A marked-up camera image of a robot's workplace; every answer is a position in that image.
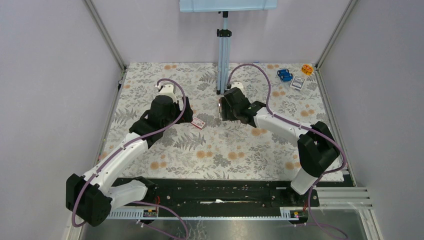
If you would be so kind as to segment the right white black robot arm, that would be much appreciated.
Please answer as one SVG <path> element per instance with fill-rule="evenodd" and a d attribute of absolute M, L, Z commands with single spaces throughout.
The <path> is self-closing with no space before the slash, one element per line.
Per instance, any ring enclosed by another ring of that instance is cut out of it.
<path fill-rule="evenodd" d="M 254 128 L 265 129 L 298 148 L 300 170 L 286 193 L 287 201 L 293 206 L 299 206 L 307 199 L 306 192 L 340 156 L 340 150 L 324 122 L 307 125 L 278 116 L 265 103 L 250 102 L 238 87 L 224 93 L 219 107 L 223 121 L 240 121 Z"/>

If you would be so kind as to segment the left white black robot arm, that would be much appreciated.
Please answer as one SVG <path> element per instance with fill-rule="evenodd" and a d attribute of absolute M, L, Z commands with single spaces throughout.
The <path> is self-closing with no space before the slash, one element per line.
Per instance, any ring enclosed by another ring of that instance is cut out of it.
<path fill-rule="evenodd" d="M 85 223 L 96 227 L 117 208 L 137 201 L 144 206 L 154 202 L 154 190 L 141 180 L 113 184 L 130 163 L 163 137 L 164 131 L 193 120 L 189 98 L 184 95 L 181 102 L 183 106 L 169 95 L 157 95 L 118 147 L 83 175 L 74 173 L 66 180 L 65 206 L 72 212 L 74 227 Z"/>

